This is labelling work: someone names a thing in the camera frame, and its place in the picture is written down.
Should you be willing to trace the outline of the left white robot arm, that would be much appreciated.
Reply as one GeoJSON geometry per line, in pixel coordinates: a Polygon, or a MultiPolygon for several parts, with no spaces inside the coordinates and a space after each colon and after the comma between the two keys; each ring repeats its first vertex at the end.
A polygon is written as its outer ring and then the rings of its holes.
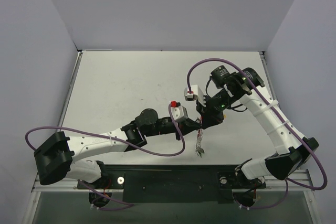
{"type": "Polygon", "coordinates": [[[103,162],[92,160],[93,156],[142,150],[149,136],[174,133],[181,139],[201,128],[200,120],[191,120],[184,107],[169,111],[171,116],[159,118],[154,109],[145,109],[129,124],[102,134],[66,136],[63,131],[54,133],[34,151],[40,184],[51,185],[69,178],[102,188],[108,182],[108,175],[103,162]]]}

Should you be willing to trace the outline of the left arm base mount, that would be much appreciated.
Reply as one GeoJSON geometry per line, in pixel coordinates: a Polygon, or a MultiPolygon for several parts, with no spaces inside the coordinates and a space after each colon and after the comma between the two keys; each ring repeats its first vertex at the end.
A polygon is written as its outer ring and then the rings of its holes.
{"type": "Polygon", "coordinates": [[[83,186],[85,189],[88,189],[93,195],[90,197],[90,208],[95,209],[95,210],[100,210],[100,211],[118,211],[122,210],[123,207],[128,206],[128,203],[124,203],[120,200],[112,198],[112,196],[109,196],[106,193],[106,190],[104,189],[103,191],[98,191],[97,189],[94,189],[93,187],[89,186],[86,182],[83,180],[78,179],[77,180],[78,184],[83,186]],[[120,208],[106,208],[106,205],[109,202],[116,202],[121,204],[123,207],[120,208]]]}

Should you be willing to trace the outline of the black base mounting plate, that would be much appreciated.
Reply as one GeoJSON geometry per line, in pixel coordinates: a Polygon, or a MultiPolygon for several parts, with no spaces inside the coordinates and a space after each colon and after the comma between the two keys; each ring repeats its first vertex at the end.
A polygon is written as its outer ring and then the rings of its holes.
{"type": "Polygon", "coordinates": [[[106,165],[107,176],[90,186],[109,193],[119,191],[123,201],[134,204],[218,202],[217,173],[235,168],[235,165],[106,165]]]}

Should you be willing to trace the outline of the red handled metal key organizer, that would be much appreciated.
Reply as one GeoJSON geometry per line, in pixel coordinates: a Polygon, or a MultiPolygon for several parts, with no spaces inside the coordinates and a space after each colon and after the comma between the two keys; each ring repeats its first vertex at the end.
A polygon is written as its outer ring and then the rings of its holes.
{"type": "Polygon", "coordinates": [[[204,149],[202,148],[202,139],[203,139],[203,129],[197,131],[197,138],[195,143],[195,151],[202,151],[204,152],[204,149]]]}

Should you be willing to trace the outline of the black key tag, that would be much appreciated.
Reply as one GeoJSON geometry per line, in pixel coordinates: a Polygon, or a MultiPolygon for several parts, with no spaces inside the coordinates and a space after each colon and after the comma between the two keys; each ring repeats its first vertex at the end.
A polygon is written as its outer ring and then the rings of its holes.
{"type": "Polygon", "coordinates": [[[202,157],[202,155],[204,154],[204,152],[202,152],[202,151],[196,151],[196,153],[199,157],[202,157]]]}

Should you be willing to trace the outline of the aluminium rail frame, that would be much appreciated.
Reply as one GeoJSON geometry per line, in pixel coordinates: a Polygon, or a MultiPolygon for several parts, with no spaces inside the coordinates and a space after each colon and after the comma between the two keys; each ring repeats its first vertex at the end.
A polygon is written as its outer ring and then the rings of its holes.
{"type": "MultiPolygon", "coordinates": [[[[224,59],[220,60],[220,66],[224,66],[225,68],[227,68],[228,65],[230,65],[230,62],[229,62],[228,60],[224,60],[224,59]]],[[[243,70],[243,69],[241,69],[241,68],[236,68],[234,72],[237,72],[237,71],[239,71],[239,70],[243,70]]],[[[232,110],[233,108],[234,108],[234,103],[232,104],[232,107],[231,107],[230,109],[226,109],[226,110],[232,110]]],[[[59,132],[59,131],[66,132],[66,129],[65,129],[64,127],[57,127],[55,130],[56,130],[55,133],[56,133],[56,132],[59,132]]],[[[76,136],[82,136],[83,133],[90,134],[90,133],[88,133],[88,132],[77,131],[76,136]]]]}

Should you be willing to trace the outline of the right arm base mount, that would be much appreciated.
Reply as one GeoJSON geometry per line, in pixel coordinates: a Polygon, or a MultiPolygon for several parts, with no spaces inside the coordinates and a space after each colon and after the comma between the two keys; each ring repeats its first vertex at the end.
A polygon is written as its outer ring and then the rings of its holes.
{"type": "Polygon", "coordinates": [[[264,177],[249,180],[238,169],[230,169],[217,173],[218,202],[235,202],[244,207],[252,207],[257,201],[257,190],[265,189],[264,177]]]}

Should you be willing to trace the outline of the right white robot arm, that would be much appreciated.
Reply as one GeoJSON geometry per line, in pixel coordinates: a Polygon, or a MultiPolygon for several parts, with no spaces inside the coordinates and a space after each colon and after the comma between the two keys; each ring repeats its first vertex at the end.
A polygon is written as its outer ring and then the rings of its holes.
{"type": "Polygon", "coordinates": [[[196,101],[196,109],[203,118],[202,127],[222,123],[224,110],[238,101],[259,122],[275,148],[270,156],[249,159],[238,165],[234,175],[237,185],[246,187],[253,180],[269,175],[285,180],[318,148],[315,138],[305,137],[290,123],[254,69],[230,73],[219,66],[212,71],[210,80],[219,89],[212,97],[205,95],[197,85],[188,84],[185,89],[186,100],[196,101]]]}

